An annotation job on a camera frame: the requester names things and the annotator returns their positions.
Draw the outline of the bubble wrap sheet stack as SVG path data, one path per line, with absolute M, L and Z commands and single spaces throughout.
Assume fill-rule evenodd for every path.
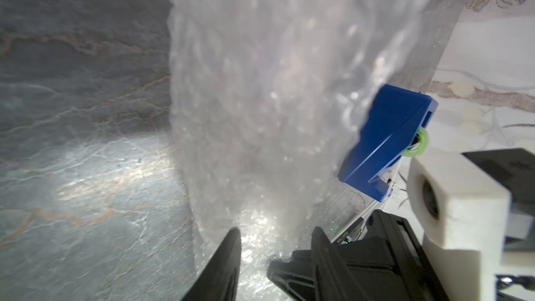
M 267 266 L 357 201 L 338 170 L 429 1 L 170 0 L 170 123 L 198 271 L 237 227 L 237 298 L 285 298 Z

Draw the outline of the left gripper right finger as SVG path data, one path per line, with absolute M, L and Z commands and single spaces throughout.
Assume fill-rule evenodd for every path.
M 316 300 L 371 300 L 320 227 L 312 232 L 311 251 Z

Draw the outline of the blue tape dispenser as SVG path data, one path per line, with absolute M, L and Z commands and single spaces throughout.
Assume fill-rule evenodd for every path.
M 419 132 L 426 129 L 437 106 L 438 102 L 428 95 L 384 85 L 338 179 L 381 202 L 389 192 L 389 185 L 381 177 L 408 154 L 411 146 L 427 148 L 429 139 Z

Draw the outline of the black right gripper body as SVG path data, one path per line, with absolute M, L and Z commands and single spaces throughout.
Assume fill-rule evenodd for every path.
M 448 300 L 406 219 L 375 210 L 365 225 L 361 240 L 332 244 L 371 300 Z M 316 300 L 311 248 L 272 261 L 267 278 L 293 300 Z

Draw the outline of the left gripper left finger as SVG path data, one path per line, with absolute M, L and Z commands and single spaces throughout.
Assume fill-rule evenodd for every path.
M 190 300 L 233 301 L 237 296 L 242 243 L 240 230 L 230 229 L 208 264 L 182 298 Z

